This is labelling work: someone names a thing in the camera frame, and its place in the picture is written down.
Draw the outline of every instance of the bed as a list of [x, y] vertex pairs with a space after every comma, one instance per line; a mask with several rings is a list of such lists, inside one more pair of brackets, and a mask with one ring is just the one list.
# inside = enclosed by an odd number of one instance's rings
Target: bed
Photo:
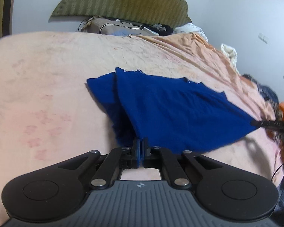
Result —
[[[273, 119], [256, 87], [198, 34], [117, 37], [37, 32], [0, 40], [0, 197], [12, 178], [92, 149], [117, 146], [111, 122], [86, 80], [114, 71], [202, 81], [255, 119]], [[264, 129], [207, 156], [270, 178], [281, 164], [278, 146]], [[279, 185], [280, 170], [273, 183]], [[158, 179], [156, 169], [123, 179]], [[0, 224], [7, 220], [0, 198]]]

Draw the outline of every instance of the green headboard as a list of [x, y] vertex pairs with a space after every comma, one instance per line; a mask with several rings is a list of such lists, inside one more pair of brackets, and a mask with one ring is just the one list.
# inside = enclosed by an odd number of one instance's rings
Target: green headboard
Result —
[[191, 22], [185, 0], [62, 0], [52, 16], [95, 16], [172, 28]]

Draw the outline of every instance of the logo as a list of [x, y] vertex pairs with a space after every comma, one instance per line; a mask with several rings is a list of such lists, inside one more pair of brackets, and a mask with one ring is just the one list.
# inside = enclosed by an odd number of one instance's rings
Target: logo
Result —
[[144, 186], [145, 186], [144, 183], [138, 183], [138, 184], [137, 184], [137, 187], [139, 187], [139, 188], [142, 188], [142, 187], [144, 187]]

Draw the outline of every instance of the white cloth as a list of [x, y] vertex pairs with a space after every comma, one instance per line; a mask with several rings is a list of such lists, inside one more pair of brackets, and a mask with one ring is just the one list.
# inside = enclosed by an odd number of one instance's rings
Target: white cloth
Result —
[[193, 23], [187, 23], [186, 25], [183, 25], [183, 26], [180, 26], [180, 27], [176, 27], [173, 30], [173, 34], [177, 34], [177, 33], [190, 33], [190, 32], [198, 33], [200, 36], [202, 36], [208, 42], [208, 39], [205, 36], [205, 33], [203, 32], [203, 30], [200, 27], [195, 26]]
[[236, 71], [237, 74], [240, 75], [237, 67], [236, 67], [236, 62], [238, 61], [238, 54], [236, 52], [236, 50], [231, 47], [231, 46], [228, 46], [226, 44], [221, 44], [221, 51], [222, 53], [230, 59], [230, 62], [234, 68], [234, 70]]

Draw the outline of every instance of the wall outlet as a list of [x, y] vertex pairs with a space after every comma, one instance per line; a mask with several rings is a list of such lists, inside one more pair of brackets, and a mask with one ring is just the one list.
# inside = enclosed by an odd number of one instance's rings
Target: wall outlet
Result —
[[264, 43], [268, 44], [268, 37], [266, 37], [262, 33], [259, 34], [259, 39], [262, 40]]

